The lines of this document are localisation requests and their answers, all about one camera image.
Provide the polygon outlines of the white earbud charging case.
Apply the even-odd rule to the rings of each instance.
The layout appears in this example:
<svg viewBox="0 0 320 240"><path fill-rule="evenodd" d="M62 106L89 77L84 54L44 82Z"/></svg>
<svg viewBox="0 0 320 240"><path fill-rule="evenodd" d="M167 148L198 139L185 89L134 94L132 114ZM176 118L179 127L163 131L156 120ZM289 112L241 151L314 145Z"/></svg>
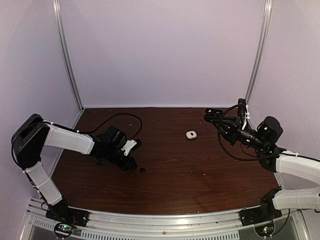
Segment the white earbud charging case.
<svg viewBox="0 0 320 240"><path fill-rule="evenodd" d="M196 138L197 138L197 133L196 133L195 131L191 130L191 131L187 131L187 132L185 133L185 136L186 136L186 138L187 138L188 140L193 140L193 139L196 139Z"/></svg>

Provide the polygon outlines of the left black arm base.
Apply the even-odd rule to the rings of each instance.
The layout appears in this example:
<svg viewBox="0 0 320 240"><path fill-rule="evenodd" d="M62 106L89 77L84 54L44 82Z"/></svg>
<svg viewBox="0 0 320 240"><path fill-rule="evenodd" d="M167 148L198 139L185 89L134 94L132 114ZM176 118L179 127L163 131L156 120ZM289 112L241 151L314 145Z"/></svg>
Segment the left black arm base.
<svg viewBox="0 0 320 240"><path fill-rule="evenodd" d="M44 194L42 197L47 205L46 218L72 226L87 226L89 212L69 207L69 203L59 191Z"/></svg>

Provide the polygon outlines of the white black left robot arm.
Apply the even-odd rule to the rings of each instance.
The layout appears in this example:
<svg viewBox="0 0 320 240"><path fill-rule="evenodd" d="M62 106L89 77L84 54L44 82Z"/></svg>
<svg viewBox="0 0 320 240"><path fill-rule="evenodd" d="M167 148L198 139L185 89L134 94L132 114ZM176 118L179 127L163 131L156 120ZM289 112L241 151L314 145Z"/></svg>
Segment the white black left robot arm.
<svg viewBox="0 0 320 240"><path fill-rule="evenodd" d="M122 171L137 168L131 152L138 149L140 139L127 135L114 125L106 132L81 131L59 125L32 114L11 137L11 156L28 177L44 201L53 206L52 213L61 222L72 218L72 211L63 204L64 197L52 180L52 174L63 151L106 160Z"/></svg>

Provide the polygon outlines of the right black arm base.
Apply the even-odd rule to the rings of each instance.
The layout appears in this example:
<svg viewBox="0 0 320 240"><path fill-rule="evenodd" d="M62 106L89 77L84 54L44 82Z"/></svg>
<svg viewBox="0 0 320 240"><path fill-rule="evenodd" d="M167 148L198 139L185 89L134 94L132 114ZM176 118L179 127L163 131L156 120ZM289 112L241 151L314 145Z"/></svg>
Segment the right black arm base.
<svg viewBox="0 0 320 240"><path fill-rule="evenodd" d="M275 188L267 192L260 199L260 206L243 208L238 212L242 226L255 225L268 222L282 216L281 210L277 210L273 204L273 198L281 188Z"/></svg>

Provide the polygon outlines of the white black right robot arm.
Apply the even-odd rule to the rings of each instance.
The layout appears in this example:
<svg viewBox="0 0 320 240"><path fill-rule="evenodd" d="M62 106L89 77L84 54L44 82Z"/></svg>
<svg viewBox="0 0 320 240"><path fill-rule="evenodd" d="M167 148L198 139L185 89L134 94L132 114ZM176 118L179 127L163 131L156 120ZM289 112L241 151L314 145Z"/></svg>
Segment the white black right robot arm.
<svg viewBox="0 0 320 240"><path fill-rule="evenodd" d="M219 136L231 145L236 142L255 150L256 161L267 171L293 175L315 184L320 183L319 159L293 153L276 145L283 133L280 122L267 116L257 130L241 126L240 117L222 117L221 112L204 116L206 122L213 124ZM259 220L268 220L276 211L301 209L320 211L319 186L307 189L272 189L260 200L256 210Z"/></svg>

